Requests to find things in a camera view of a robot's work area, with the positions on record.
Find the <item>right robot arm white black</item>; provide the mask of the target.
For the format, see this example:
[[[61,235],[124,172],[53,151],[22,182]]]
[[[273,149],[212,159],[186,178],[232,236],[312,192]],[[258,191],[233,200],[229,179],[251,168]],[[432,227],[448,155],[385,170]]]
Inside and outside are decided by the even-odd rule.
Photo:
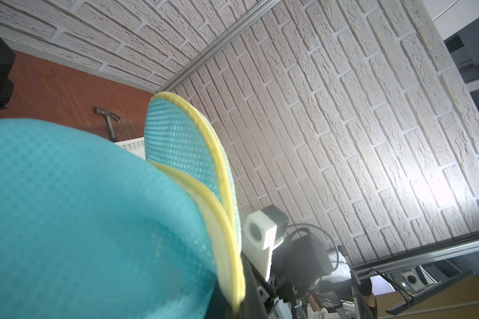
[[[274,251],[270,283],[288,318],[377,318],[371,279],[360,279],[342,245],[327,248],[318,226],[295,224]]]

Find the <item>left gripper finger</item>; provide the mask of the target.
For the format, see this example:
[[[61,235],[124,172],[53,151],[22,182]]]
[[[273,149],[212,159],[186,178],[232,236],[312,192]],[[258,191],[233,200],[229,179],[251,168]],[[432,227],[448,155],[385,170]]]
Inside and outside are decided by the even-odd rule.
[[[279,297],[250,260],[245,255],[241,255],[241,258],[246,279],[246,297],[235,318],[271,318]]]

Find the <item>teal mesh laundry bag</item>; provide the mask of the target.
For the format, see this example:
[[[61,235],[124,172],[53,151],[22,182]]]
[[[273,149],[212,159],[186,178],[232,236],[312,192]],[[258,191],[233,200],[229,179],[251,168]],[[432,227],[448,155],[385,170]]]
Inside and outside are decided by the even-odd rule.
[[[210,122],[151,98],[144,157],[74,128],[0,120],[0,318],[237,318],[234,181]]]

